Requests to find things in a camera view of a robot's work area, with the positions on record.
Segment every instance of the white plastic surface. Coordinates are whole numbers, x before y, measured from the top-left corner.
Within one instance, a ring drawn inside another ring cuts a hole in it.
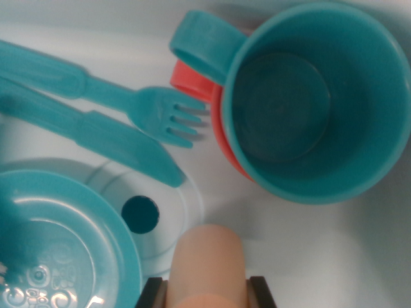
[[[245,31],[307,1],[0,0],[0,39],[78,63],[132,89],[167,85],[175,64],[168,41],[190,9],[209,10]],[[350,1],[377,17],[411,59],[411,2]],[[84,100],[129,123],[126,115]],[[222,155],[208,115],[191,150],[167,146],[188,176],[178,190],[107,161],[74,142],[16,119],[0,118],[4,168],[71,175],[115,208],[146,194],[160,208],[158,228],[136,235],[147,276],[168,277],[173,245],[187,228],[219,223],[242,240],[247,276],[264,275],[279,308],[411,307],[411,145],[376,187],[342,204],[307,206],[268,194]]]

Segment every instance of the red cup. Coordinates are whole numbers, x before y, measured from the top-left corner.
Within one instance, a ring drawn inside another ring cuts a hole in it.
[[[211,125],[221,151],[243,176],[252,180],[232,152],[225,136],[221,117],[223,87],[202,76],[184,62],[177,60],[170,84],[181,92],[211,105]]]

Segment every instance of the plastic cutlery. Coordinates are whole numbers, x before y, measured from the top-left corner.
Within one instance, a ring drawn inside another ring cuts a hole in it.
[[[186,110],[204,104],[177,90],[148,87],[133,91],[90,76],[75,64],[0,41],[0,76],[65,98],[85,98],[122,111],[145,134],[158,141],[191,148],[176,132],[197,134],[179,120],[201,122]]]
[[[0,112],[72,139],[169,186],[183,182],[180,169],[157,141],[98,112],[80,112],[2,78]]]

